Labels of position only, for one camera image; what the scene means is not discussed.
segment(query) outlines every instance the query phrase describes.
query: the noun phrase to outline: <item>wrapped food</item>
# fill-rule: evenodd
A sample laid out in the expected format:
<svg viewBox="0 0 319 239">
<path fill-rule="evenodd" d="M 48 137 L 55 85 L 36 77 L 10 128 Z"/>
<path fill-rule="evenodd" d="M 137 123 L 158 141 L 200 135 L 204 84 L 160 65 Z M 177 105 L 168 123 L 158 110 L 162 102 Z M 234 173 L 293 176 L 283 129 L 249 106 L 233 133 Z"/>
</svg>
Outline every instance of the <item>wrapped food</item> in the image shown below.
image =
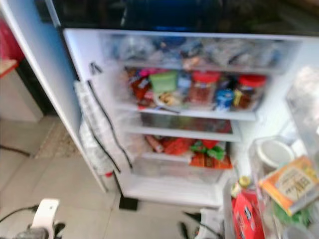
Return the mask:
<svg viewBox="0 0 319 239">
<path fill-rule="evenodd" d="M 144 36 L 125 36 L 119 45 L 119 58 L 129 59 L 148 59 L 155 52 L 152 41 Z"/>
</svg>

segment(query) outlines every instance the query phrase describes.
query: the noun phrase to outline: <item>green container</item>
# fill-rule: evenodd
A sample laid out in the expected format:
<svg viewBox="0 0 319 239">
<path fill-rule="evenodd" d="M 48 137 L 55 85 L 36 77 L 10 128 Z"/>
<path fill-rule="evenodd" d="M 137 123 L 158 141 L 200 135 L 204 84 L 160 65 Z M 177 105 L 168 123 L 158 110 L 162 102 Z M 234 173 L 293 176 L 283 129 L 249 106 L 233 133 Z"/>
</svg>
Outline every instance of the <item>green container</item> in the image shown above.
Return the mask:
<svg viewBox="0 0 319 239">
<path fill-rule="evenodd" d="M 155 93 L 171 92 L 176 90 L 177 71 L 152 74 L 149 78 Z"/>
</svg>

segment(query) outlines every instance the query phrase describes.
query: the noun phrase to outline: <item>plastic container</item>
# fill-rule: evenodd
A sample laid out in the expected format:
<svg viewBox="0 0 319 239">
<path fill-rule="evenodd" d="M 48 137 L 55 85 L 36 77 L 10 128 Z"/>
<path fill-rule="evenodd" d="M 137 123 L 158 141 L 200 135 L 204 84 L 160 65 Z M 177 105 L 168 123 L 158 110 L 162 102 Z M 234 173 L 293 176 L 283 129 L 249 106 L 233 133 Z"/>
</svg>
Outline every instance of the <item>plastic container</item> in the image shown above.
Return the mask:
<svg viewBox="0 0 319 239">
<path fill-rule="evenodd" d="M 189 101 L 200 105 L 212 104 L 220 73 L 195 71 L 192 77 Z"/>
<path fill-rule="evenodd" d="M 167 71 L 149 76 L 155 93 L 172 92 L 177 86 L 177 71 Z"/>
<path fill-rule="evenodd" d="M 293 226 L 284 231 L 282 239 L 315 239 L 315 237 L 305 227 Z"/>
<path fill-rule="evenodd" d="M 295 159 L 292 149 L 273 137 L 256 140 L 256 155 L 266 174 Z"/>
<path fill-rule="evenodd" d="M 254 110 L 264 94 L 266 80 L 266 76 L 262 75 L 241 75 L 235 89 L 234 106 Z"/>
<path fill-rule="evenodd" d="M 234 100 L 234 92 L 230 89 L 218 90 L 216 96 L 216 110 L 230 111 L 232 102 Z"/>
</svg>

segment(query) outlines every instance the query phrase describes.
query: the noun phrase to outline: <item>black refrigerator top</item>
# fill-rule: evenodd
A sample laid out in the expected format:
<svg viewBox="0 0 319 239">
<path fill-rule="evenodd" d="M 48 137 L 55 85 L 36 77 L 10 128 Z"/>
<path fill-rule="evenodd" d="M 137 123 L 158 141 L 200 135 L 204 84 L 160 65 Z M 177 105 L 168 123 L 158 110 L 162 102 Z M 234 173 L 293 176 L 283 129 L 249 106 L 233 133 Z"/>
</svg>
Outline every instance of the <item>black refrigerator top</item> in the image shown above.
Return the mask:
<svg viewBox="0 0 319 239">
<path fill-rule="evenodd" d="M 319 36 L 318 0 L 52 0 L 62 27 Z"/>
</svg>

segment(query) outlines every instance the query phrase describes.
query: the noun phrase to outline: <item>red jar lid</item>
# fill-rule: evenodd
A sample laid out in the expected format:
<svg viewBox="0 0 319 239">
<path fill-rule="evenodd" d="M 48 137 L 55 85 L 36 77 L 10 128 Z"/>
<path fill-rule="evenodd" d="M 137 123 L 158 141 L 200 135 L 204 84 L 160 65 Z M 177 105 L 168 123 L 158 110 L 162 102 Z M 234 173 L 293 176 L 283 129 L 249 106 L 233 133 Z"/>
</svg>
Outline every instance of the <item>red jar lid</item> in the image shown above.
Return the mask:
<svg viewBox="0 0 319 239">
<path fill-rule="evenodd" d="M 239 83 L 250 87 L 260 87 L 265 85 L 266 80 L 266 76 L 262 75 L 241 75 Z"/>
<path fill-rule="evenodd" d="M 213 72 L 213 71 L 194 71 L 193 72 L 193 79 L 195 81 L 204 82 L 204 83 L 212 83 L 218 81 L 220 77 L 219 72 Z"/>
</svg>

